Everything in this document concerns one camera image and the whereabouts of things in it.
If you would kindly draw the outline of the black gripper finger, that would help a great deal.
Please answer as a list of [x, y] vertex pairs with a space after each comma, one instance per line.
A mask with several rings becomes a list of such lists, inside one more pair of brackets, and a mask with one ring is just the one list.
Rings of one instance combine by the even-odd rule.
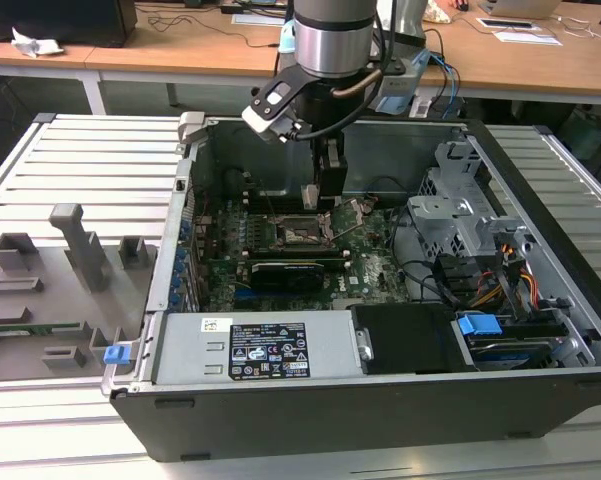
[[332, 209], [342, 195], [348, 163], [343, 138], [318, 138], [312, 141], [314, 184], [317, 187], [317, 208]]

